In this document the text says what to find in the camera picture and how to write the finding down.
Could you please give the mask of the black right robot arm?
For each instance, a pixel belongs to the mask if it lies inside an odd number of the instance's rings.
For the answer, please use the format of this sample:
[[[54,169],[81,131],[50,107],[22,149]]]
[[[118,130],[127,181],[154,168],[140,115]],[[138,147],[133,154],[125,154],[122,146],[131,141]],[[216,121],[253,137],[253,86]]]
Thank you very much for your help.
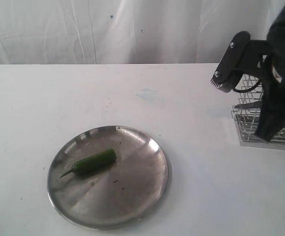
[[[269,28],[266,41],[273,51],[261,69],[263,96],[255,135],[269,142],[285,127],[285,5]]]

